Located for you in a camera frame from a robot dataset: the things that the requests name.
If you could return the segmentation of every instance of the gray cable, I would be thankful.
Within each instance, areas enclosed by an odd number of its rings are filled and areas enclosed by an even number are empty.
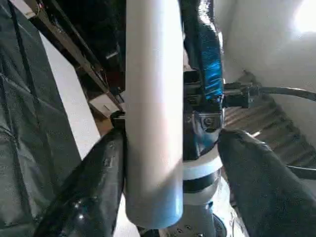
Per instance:
[[[287,87],[259,87],[258,89],[259,93],[262,94],[293,95],[304,99],[316,101],[316,93],[307,90]]]

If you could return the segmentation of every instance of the pvc pipe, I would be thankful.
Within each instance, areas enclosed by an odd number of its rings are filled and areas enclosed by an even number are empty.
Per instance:
[[[148,229],[183,212],[183,38],[178,0],[126,7],[126,213]]]

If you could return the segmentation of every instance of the white wall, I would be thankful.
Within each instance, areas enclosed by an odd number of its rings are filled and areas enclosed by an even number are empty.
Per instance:
[[[83,159],[99,140],[100,133],[92,117],[74,67],[45,36],[40,34],[40,37],[46,50],[80,157]]]
[[[223,34],[224,43],[230,31],[235,6],[236,0],[214,0],[215,22]]]
[[[226,50],[229,32],[237,5],[236,0],[214,0],[216,27],[223,35],[224,48],[224,79],[226,83],[234,82],[243,75],[242,67]]]
[[[295,24],[295,16],[302,2],[237,2],[227,51],[264,86],[316,91],[316,33],[301,32]],[[312,25],[316,22],[313,16],[310,18],[310,21],[314,21]],[[316,103],[289,96],[276,96],[275,99],[308,141],[316,146]]]

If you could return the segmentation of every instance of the black tarp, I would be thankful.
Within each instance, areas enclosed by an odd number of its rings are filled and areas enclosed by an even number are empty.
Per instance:
[[[0,237],[30,237],[80,157],[37,29],[0,0]]]

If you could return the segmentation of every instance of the black fabric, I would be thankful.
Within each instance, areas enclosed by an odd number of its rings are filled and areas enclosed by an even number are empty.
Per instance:
[[[218,150],[250,237],[316,236],[316,197],[267,144],[223,130]]]
[[[123,190],[123,135],[103,136],[73,171],[34,237],[111,237]]]
[[[32,236],[80,156],[37,29],[0,0],[0,236]]]

